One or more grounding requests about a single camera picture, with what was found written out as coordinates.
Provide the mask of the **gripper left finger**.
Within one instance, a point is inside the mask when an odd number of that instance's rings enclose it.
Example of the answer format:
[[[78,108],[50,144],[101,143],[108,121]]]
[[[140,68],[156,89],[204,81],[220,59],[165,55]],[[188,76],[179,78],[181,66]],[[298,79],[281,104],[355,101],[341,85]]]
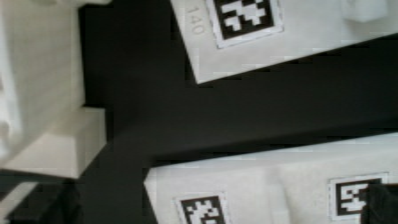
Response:
[[[0,171],[0,224],[80,224],[71,178]]]

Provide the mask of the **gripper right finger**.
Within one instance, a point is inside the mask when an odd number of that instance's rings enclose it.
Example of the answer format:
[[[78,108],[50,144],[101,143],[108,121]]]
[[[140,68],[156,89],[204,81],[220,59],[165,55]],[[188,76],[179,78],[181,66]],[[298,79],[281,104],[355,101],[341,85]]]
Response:
[[[398,224],[398,184],[371,184],[360,224]]]

